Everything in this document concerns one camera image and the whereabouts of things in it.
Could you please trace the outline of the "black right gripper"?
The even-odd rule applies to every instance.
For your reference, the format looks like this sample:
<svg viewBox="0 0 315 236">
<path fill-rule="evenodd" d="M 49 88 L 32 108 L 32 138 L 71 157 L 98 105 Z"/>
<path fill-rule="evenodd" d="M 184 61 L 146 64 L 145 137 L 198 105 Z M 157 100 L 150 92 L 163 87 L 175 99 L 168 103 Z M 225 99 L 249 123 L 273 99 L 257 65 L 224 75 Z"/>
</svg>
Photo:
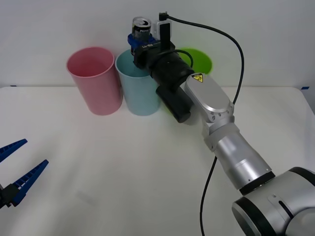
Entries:
<svg viewBox="0 0 315 236">
<path fill-rule="evenodd" d="M 170 42 L 169 48 L 162 49 L 162 44 L 150 35 L 148 44 L 133 38 L 132 33 L 128 35 L 127 42 L 133 55 L 134 65 L 149 72 L 170 70 L 176 66 L 176 53 L 172 52 L 175 45 Z"/>
</svg>

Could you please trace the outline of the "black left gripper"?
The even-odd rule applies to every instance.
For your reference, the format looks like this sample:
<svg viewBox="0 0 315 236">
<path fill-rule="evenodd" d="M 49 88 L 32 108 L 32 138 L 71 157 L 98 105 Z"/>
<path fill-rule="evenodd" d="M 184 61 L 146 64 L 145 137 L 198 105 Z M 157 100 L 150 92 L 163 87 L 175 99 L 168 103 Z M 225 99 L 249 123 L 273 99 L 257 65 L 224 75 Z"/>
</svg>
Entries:
<svg viewBox="0 0 315 236">
<path fill-rule="evenodd" d="M 26 144 L 28 141 L 26 139 L 22 139 L 6 145 L 0 148 L 0 162 L 5 160 L 8 156 L 14 153 L 21 146 Z M 34 167 L 31 171 L 26 173 L 24 176 L 16 180 L 15 182 L 9 184 L 4 188 L 0 185 L 0 208 L 7 206 L 16 207 L 26 196 L 29 189 L 41 175 L 43 170 L 48 165 L 49 161 L 44 160 L 39 165 Z"/>
</svg>

